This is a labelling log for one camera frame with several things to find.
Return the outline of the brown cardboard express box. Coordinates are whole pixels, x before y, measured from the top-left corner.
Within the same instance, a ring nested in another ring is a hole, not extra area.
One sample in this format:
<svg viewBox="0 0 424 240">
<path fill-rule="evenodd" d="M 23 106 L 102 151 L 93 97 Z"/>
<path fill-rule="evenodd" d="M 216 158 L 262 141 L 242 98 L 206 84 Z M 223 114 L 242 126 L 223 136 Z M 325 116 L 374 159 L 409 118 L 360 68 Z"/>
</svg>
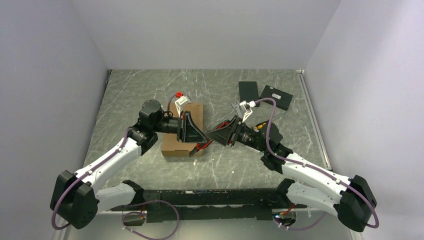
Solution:
<svg viewBox="0 0 424 240">
<path fill-rule="evenodd" d="M 183 107 L 183 111 L 189 111 L 191 122 L 197 126 L 200 131 L 204 130 L 204 104 L 195 102 L 188 103 Z M 189 124 L 185 124 L 183 119 L 177 128 L 177 133 L 164 133 L 161 153 L 165 158 L 169 157 L 189 157 L 193 149 L 197 149 L 197 142 L 189 143 L 183 140 L 197 140 L 196 137 L 190 137 L 189 134 L 194 134 L 194 128 Z"/>
</svg>

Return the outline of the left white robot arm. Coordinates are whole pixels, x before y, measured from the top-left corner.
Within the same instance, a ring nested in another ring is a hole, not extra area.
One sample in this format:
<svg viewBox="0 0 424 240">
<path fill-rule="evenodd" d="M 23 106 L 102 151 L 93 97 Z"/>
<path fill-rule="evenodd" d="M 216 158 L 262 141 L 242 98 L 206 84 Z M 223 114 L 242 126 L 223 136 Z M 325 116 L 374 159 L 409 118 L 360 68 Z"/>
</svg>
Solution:
<svg viewBox="0 0 424 240">
<path fill-rule="evenodd" d="M 158 133 L 175 134 L 181 143 L 207 143 L 191 112 L 184 110 L 190 103 L 186 95 L 178 98 L 174 103 L 177 115 L 173 116 L 158 100 L 145 101 L 137 122 L 125 130 L 117 145 L 86 167 L 59 174 L 50 202 L 52 227 L 81 229 L 105 210 L 118 206 L 139 209 L 145 198 L 144 189 L 137 183 L 125 180 L 114 187 L 103 187 L 116 172 L 150 150 L 158 141 Z"/>
</svg>

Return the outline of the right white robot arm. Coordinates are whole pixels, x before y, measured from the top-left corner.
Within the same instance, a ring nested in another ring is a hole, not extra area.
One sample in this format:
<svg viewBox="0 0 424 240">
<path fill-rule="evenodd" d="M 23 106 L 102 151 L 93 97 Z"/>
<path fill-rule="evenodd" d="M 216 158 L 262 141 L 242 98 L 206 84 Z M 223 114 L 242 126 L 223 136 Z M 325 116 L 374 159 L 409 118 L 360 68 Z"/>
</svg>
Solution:
<svg viewBox="0 0 424 240">
<path fill-rule="evenodd" d="M 261 161 L 269 170 L 293 177 L 284 179 L 276 188 L 275 200 L 280 207 L 313 207 L 336 216 L 344 226 L 359 233 L 366 227 L 379 227 L 377 200 L 365 178 L 343 176 L 304 159 L 281 143 L 283 136 L 274 123 L 254 130 L 235 116 L 206 136 L 223 146 L 239 142 L 261 152 Z"/>
</svg>

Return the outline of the black rectangular box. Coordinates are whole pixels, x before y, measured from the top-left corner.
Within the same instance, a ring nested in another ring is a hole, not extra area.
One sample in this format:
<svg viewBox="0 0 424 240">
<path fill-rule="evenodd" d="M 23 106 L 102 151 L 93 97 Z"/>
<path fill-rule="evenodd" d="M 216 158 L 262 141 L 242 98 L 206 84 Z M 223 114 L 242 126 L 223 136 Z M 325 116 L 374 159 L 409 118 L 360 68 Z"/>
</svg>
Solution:
<svg viewBox="0 0 424 240">
<path fill-rule="evenodd" d="M 257 101 L 260 99 L 258 83 L 256 81 L 240 81 L 238 83 L 239 101 Z"/>
</svg>

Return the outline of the black box with label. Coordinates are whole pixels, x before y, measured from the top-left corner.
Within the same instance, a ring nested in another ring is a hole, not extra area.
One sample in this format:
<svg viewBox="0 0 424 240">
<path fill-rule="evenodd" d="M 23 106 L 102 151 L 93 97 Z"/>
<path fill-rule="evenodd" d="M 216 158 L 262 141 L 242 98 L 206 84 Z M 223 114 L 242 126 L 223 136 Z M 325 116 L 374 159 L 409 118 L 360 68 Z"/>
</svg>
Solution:
<svg viewBox="0 0 424 240">
<path fill-rule="evenodd" d="M 287 111 L 293 99 L 293 95 L 270 85 L 265 85 L 259 98 L 272 98 L 274 99 L 277 108 Z"/>
</svg>

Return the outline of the silver open-end wrench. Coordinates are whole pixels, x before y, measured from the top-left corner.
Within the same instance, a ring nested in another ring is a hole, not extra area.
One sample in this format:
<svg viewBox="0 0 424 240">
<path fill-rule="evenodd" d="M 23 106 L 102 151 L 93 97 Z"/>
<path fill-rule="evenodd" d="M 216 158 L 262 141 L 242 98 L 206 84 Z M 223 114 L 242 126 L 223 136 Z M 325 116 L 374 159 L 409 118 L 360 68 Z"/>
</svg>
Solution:
<svg viewBox="0 0 424 240">
<path fill-rule="evenodd" d="M 240 102 L 236 100 L 236 101 L 232 102 L 231 105 L 235 109 L 237 116 L 239 118 L 241 118 L 242 112 L 241 112 L 241 109 L 240 109 Z"/>
</svg>

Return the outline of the yellow black screwdriver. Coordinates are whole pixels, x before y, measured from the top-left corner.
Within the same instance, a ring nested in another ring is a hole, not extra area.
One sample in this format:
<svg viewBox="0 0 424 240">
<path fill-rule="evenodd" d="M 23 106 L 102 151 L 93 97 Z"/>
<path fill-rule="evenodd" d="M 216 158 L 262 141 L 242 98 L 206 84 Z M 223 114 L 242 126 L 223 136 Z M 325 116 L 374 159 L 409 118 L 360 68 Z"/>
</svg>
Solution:
<svg viewBox="0 0 424 240">
<path fill-rule="evenodd" d="M 255 130 L 257 130 L 257 131 L 259 131 L 260 129 L 262 129 L 264 126 L 266 126 L 267 125 L 267 121 L 264 121 L 264 122 L 260 122 L 260 123 L 258 123 L 255 127 L 254 127 L 254 129 Z"/>
</svg>

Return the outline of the white network switch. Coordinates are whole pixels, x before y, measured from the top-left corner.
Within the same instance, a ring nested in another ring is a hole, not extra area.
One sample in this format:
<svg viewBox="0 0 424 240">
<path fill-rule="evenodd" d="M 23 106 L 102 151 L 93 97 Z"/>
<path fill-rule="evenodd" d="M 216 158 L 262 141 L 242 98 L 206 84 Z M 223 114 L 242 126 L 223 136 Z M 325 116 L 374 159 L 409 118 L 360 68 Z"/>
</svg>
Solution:
<svg viewBox="0 0 424 240">
<path fill-rule="evenodd" d="M 260 150 L 257 150 L 257 149 L 255 149 L 255 148 L 252 148 L 252 147 L 249 147 L 249 146 L 246 146 L 246 148 L 247 148 L 248 150 L 252 151 L 252 152 L 257 153 L 257 154 L 261 154 L 261 153 L 262 153 Z"/>
</svg>

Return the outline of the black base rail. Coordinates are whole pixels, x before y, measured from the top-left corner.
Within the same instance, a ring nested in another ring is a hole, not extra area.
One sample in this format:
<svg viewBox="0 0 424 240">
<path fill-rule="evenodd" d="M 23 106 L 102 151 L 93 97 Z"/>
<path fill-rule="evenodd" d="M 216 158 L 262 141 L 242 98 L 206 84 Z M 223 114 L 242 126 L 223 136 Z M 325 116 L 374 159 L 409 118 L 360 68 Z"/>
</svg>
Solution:
<svg viewBox="0 0 424 240">
<path fill-rule="evenodd" d="M 255 219 L 271 221 L 292 207 L 275 188 L 145 190 L 131 206 L 113 212 L 144 210 L 147 223 L 180 220 Z"/>
</svg>

